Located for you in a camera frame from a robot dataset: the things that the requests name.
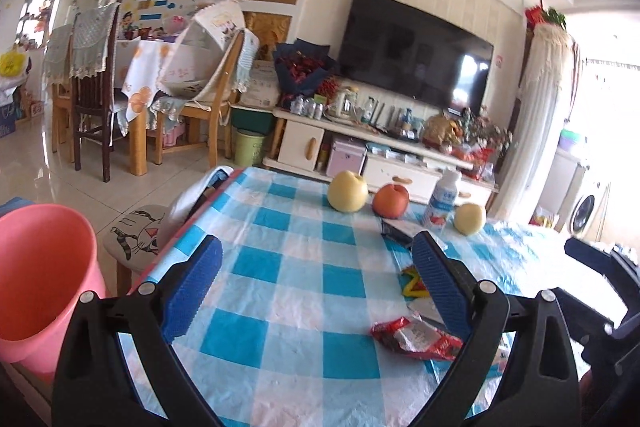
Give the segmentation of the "light wooden chair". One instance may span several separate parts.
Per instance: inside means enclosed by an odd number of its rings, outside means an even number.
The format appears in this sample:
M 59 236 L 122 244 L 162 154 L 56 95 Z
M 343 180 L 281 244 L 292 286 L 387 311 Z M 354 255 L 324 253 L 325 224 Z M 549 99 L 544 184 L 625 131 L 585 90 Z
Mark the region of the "light wooden chair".
M 206 147 L 209 167 L 218 165 L 218 131 L 222 116 L 229 115 L 224 106 L 229 103 L 231 77 L 238 66 L 240 53 L 245 41 L 245 30 L 240 29 L 231 39 L 228 49 L 222 54 L 221 61 L 212 77 L 206 81 L 203 89 L 193 98 L 175 98 L 161 96 L 152 104 L 155 116 L 155 143 L 152 161 L 162 165 L 165 147 L 164 133 L 172 117 L 186 118 L 186 144 L 176 145 L 178 152 Z

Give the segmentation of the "dining table with cloth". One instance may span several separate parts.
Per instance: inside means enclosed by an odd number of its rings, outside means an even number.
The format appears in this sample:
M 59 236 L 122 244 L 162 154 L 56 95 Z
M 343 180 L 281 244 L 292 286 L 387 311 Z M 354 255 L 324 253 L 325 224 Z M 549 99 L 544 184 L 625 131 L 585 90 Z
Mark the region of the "dining table with cloth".
M 126 109 L 118 122 L 129 136 L 129 171 L 134 176 L 148 172 L 146 125 L 149 108 L 158 92 L 160 70 L 171 54 L 172 43 L 163 40 L 117 40 L 115 87 L 126 96 Z

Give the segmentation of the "white yogurt bottle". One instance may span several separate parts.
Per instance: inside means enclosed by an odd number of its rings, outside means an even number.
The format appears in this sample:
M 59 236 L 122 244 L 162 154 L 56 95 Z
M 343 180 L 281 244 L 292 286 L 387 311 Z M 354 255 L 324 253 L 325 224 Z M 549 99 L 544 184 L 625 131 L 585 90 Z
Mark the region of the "white yogurt bottle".
M 458 197 L 460 179 L 461 173 L 459 171 L 447 169 L 435 184 L 422 217 L 422 225 L 427 230 L 439 232 L 445 228 L 450 213 L 454 209 L 454 202 Z

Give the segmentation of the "electric glass kettle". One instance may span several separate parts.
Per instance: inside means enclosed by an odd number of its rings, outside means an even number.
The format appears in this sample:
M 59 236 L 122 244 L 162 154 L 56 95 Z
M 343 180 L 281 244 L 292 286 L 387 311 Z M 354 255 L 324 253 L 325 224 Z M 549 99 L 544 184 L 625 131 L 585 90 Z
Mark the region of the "electric glass kettle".
M 355 117 L 358 89 L 352 86 L 341 87 L 330 103 L 326 113 L 334 118 L 352 119 Z

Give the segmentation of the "green small bin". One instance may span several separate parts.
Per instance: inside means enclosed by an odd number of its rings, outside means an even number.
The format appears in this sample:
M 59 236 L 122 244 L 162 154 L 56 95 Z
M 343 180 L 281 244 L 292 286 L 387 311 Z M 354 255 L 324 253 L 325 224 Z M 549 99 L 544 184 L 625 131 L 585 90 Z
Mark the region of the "green small bin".
M 236 132 L 234 163 L 239 167 L 259 165 L 262 161 L 262 144 L 265 135 L 248 130 Z

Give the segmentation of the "red wrapper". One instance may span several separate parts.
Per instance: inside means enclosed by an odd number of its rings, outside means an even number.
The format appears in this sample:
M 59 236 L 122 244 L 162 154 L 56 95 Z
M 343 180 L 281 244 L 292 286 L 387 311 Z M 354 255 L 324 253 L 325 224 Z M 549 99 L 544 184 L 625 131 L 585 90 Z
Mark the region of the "red wrapper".
M 457 337 L 420 319 L 409 317 L 376 323 L 371 326 L 369 333 L 386 349 L 422 361 L 452 362 L 463 346 Z

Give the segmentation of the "cat pattern stool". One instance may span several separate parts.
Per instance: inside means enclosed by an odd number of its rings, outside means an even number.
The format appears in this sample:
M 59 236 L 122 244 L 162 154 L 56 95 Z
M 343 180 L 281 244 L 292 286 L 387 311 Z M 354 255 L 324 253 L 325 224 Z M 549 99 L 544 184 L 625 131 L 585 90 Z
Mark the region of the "cat pattern stool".
M 142 273 L 158 252 L 158 232 L 167 208 L 146 205 L 126 213 L 111 225 L 103 246 L 120 265 Z

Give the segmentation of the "large yellow pear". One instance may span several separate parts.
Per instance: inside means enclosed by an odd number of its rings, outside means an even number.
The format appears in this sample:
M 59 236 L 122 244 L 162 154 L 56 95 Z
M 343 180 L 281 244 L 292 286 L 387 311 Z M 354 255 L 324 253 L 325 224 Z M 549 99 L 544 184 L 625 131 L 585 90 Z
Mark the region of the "large yellow pear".
M 360 174 L 349 170 L 337 173 L 329 185 L 328 201 L 342 213 L 359 211 L 367 202 L 368 184 Z

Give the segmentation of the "yellow snack wrapper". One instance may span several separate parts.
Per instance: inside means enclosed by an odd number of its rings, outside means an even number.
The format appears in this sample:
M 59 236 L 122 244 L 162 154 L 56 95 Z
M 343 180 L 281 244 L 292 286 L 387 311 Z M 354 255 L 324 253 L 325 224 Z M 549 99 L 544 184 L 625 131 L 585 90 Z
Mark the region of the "yellow snack wrapper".
M 407 279 L 401 291 L 404 297 L 427 298 L 431 296 L 414 265 L 409 265 L 402 269 L 401 275 Z

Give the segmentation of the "red apple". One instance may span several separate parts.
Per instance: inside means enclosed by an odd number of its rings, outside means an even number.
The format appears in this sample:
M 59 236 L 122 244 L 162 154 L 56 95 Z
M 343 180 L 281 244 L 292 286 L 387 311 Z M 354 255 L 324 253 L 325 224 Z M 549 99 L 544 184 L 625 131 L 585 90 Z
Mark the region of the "red apple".
M 409 206 L 409 192 L 402 184 L 389 183 L 374 195 L 372 209 L 385 219 L 399 219 Z

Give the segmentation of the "pink storage box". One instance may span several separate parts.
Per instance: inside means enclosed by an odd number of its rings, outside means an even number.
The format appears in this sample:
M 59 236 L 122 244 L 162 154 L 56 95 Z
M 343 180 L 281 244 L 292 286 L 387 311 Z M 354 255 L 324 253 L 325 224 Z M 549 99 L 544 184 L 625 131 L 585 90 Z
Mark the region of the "pink storage box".
M 334 178 L 340 172 L 351 171 L 360 174 L 366 159 L 366 146 L 355 140 L 335 138 L 332 142 L 326 175 Z

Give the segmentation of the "washing machine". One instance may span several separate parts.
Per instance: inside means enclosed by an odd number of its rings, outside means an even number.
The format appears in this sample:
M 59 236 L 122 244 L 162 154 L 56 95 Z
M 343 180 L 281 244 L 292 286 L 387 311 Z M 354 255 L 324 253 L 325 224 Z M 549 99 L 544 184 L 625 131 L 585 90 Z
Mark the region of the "washing machine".
M 566 222 L 567 232 L 578 239 L 585 239 L 594 227 L 598 212 L 604 202 L 605 185 L 586 185 L 582 188 L 572 207 Z

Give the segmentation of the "black flat television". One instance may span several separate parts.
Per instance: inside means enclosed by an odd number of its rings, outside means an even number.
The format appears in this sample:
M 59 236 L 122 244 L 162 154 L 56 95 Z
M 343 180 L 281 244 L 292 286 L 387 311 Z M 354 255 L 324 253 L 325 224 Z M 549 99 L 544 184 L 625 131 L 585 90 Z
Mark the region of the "black flat television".
M 494 46 L 395 0 L 352 0 L 341 75 L 460 113 L 482 107 Z

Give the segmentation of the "small yellow pear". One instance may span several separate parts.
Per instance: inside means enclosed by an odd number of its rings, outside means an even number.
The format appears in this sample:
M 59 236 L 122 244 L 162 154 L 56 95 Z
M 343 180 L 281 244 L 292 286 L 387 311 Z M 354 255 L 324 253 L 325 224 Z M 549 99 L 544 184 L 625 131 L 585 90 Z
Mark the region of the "small yellow pear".
M 479 232 L 486 223 L 486 209 L 484 206 L 466 202 L 454 212 L 454 227 L 465 236 Z

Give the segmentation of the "white tv cabinet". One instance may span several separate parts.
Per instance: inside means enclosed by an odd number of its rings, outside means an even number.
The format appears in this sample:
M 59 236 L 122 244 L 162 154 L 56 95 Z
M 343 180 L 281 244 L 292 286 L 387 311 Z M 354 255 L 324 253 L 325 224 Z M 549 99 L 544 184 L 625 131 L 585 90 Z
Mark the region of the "white tv cabinet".
M 352 170 L 374 193 L 389 183 L 403 185 L 413 202 L 425 204 L 446 170 L 464 173 L 472 165 L 452 155 L 386 135 L 362 126 L 312 119 L 275 109 L 273 142 L 262 160 L 267 168 L 329 182 Z

